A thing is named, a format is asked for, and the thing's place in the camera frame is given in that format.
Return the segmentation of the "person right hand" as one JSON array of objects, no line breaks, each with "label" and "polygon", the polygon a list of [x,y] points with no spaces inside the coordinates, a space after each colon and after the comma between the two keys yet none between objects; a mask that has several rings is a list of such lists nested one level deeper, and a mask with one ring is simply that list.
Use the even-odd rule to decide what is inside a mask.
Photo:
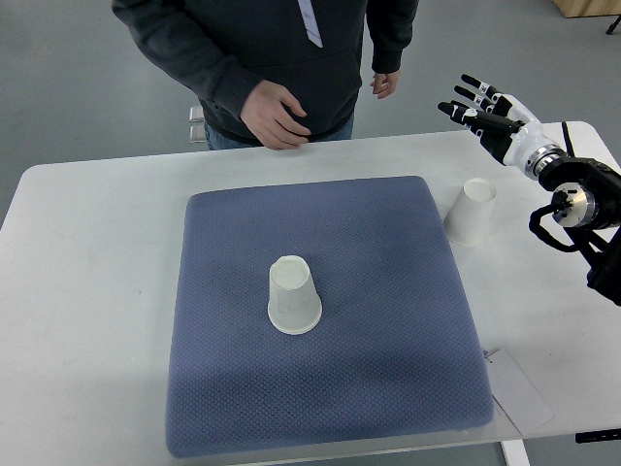
[{"label": "person right hand", "polygon": [[292,150],[309,141],[311,132],[293,116],[307,113],[286,87],[269,81],[249,93],[240,113],[247,129],[270,150]]}]

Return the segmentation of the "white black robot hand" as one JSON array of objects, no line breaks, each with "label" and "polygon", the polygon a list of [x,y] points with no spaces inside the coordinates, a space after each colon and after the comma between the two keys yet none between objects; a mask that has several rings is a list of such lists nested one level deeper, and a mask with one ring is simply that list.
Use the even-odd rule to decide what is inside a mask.
[{"label": "white black robot hand", "polygon": [[544,134],[539,119],[513,95],[464,74],[454,91],[465,103],[440,102],[438,109],[469,129],[480,145],[500,164],[518,168],[535,180],[549,163],[567,155]]}]

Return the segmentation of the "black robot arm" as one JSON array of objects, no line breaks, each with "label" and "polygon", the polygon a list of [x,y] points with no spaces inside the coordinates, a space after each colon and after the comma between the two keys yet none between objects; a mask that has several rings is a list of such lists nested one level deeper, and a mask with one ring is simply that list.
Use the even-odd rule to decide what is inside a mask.
[{"label": "black robot arm", "polygon": [[535,175],[552,197],[531,213],[529,229],[558,251],[579,252],[590,267],[587,286],[619,305],[620,233],[606,240],[598,232],[620,227],[620,175],[580,157],[542,162]]}]

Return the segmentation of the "person left hand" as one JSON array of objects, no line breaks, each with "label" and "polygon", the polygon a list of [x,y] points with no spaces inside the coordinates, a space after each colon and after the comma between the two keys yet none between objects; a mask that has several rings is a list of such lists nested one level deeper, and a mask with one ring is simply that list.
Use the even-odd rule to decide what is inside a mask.
[{"label": "person left hand", "polygon": [[391,96],[397,89],[401,75],[401,70],[387,74],[374,73],[370,83],[373,96],[377,100]]}]

